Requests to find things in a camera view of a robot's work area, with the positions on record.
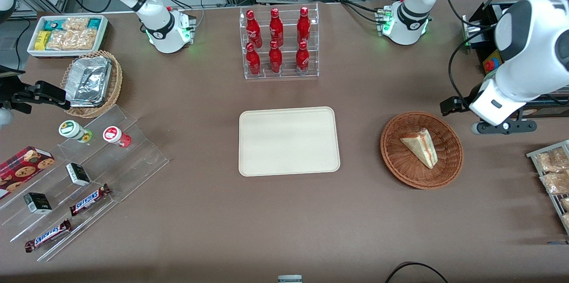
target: jar lid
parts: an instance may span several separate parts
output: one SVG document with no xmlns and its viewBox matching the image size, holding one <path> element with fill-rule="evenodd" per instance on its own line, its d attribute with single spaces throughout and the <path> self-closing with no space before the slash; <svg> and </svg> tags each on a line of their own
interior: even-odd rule
<svg viewBox="0 0 569 283">
<path fill-rule="evenodd" d="M 103 132 L 103 139 L 109 143 L 115 143 L 120 140 L 122 136 L 122 131 L 118 127 L 108 127 Z"/>
</svg>

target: table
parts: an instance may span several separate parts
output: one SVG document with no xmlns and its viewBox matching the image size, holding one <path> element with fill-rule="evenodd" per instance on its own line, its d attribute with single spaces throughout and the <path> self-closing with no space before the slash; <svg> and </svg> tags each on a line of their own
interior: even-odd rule
<svg viewBox="0 0 569 283">
<path fill-rule="evenodd" d="M 456 0 L 457 10 L 480 1 Z M 421 40 L 398 46 L 340 4 L 320 9 L 321 76 L 285 82 L 244 80 L 238 8 L 207 10 L 195 44 L 171 55 L 148 44 L 135 14 L 107 14 L 105 49 L 124 71 L 118 103 L 172 161 L 48 263 L 0 234 L 2 281 L 379 282 L 403 261 L 451 282 L 567 281 L 567 248 L 546 245 L 565 238 L 561 223 L 525 157 L 567 139 L 567 119 L 539 120 L 526 135 L 475 136 L 474 114 L 445 117 L 463 143 L 463 170 L 445 188 L 410 188 L 387 170 L 379 136 L 394 115 L 438 115 L 454 95 L 447 63 L 459 21 L 440 0 Z M 68 64 L 30 58 L 24 81 L 57 84 Z M 453 65 L 463 93 L 482 79 L 475 54 Z M 239 174 L 243 111 L 317 106 L 336 114 L 337 172 Z M 0 131 L 0 159 L 27 145 L 51 149 L 69 118 L 49 105 L 16 113 Z"/>
</svg>

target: acrylic display stand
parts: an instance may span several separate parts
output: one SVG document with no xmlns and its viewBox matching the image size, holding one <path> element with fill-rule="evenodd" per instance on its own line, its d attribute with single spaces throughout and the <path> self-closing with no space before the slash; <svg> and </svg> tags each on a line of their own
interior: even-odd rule
<svg viewBox="0 0 569 283">
<path fill-rule="evenodd" d="M 85 126 L 93 132 L 91 141 L 78 143 L 67 139 L 59 144 L 50 151 L 56 162 L 47 171 L 0 201 L 1 229 L 12 238 L 11 242 L 21 245 L 22 253 L 25 253 L 27 241 L 34 240 L 69 219 L 73 228 L 71 232 L 57 236 L 30 253 L 37 261 L 48 261 L 168 163 L 168 159 L 154 143 L 146 139 L 135 122 L 134 117 L 114 105 L 107 113 Z M 111 125 L 132 137 L 128 147 L 119 147 L 102 139 L 104 129 Z M 71 182 L 65 168 L 69 162 L 83 166 L 91 179 L 88 186 Z M 104 183 L 112 192 L 71 217 L 69 208 Z M 30 213 L 23 199 L 28 192 L 45 194 L 53 211 L 46 215 Z"/>
<path fill-rule="evenodd" d="M 301 7 L 306 6 L 309 8 L 310 19 L 310 39 L 307 42 L 307 50 L 310 53 L 309 57 L 309 70 L 305 75 L 297 74 L 297 22 L 301 15 Z M 271 12 L 265 8 L 250 7 L 240 9 L 240 35 L 241 35 L 241 53 L 243 54 L 243 69 L 246 79 L 301 79 L 315 77 L 320 74 L 319 69 L 319 32 L 318 32 L 318 5 L 317 4 L 292 4 L 292 5 L 279 5 L 280 19 L 283 21 L 284 28 L 284 45 L 280 47 L 283 54 L 283 68 L 280 74 L 274 74 L 270 69 L 270 61 L 268 59 L 268 52 L 270 51 L 271 34 L 268 25 L 271 22 Z M 248 70 L 247 59 L 245 54 L 247 50 L 245 45 L 248 42 L 247 37 L 247 18 L 245 12 L 253 10 L 255 12 L 255 19 L 260 25 L 260 37 L 263 40 L 263 46 L 257 50 L 260 57 L 260 76 L 252 76 Z"/>
<path fill-rule="evenodd" d="M 569 140 L 563 141 L 563 142 L 560 142 L 557 144 L 553 144 L 549 147 L 544 147 L 543 149 L 539 149 L 537 151 L 533 151 L 533 152 L 526 154 L 526 157 L 529 157 L 532 159 L 532 162 L 535 165 L 535 169 L 539 173 L 539 180 L 541 180 L 542 183 L 543 183 L 543 176 L 545 176 L 547 174 L 547 172 L 543 171 L 542 168 L 539 166 L 537 159 L 536 159 L 537 155 L 539 153 L 551 151 L 551 150 L 557 149 L 559 147 L 561 147 L 563 149 L 563 151 L 565 151 L 565 155 L 567 155 L 567 157 L 569 157 L 569 148 L 568 148 L 569 147 Z M 549 194 L 549 192 L 547 192 L 547 194 L 549 195 L 551 202 L 553 202 L 553 206 L 555 207 L 557 215 L 559 216 L 559 220 L 561 220 L 561 216 L 563 214 L 567 213 L 568 211 L 566 211 L 563 208 L 560 201 L 563 198 L 567 198 L 569 196 L 569 194 Z M 565 232 L 569 235 L 569 228 L 565 225 L 564 222 L 561 222 L 561 224 L 563 225 L 563 228 L 565 228 Z"/>
</svg>

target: red cookie box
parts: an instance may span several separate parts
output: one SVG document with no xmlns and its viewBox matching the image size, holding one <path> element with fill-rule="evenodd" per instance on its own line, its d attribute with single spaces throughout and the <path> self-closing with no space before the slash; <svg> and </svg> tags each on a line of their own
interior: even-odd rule
<svg viewBox="0 0 569 283">
<path fill-rule="evenodd" d="M 51 153 L 26 147 L 0 164 L 0 199 L 48 168 L 55 160 Z"/>
</svg>

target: yellow snack package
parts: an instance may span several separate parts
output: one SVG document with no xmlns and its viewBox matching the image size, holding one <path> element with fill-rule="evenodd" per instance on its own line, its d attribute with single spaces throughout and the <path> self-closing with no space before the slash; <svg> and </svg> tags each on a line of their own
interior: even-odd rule
<svg viewBox="0 0 569 283">
<path fill-rule="evenodd" d="M 50 31 L 38 32 L 36 43 L 34 44 L 34 49 L 37 51 L 45 50 L 45 45 L 47 44 L 47 41 L 49 40 L 49 36 L 51 36 Z"/>
</svg>

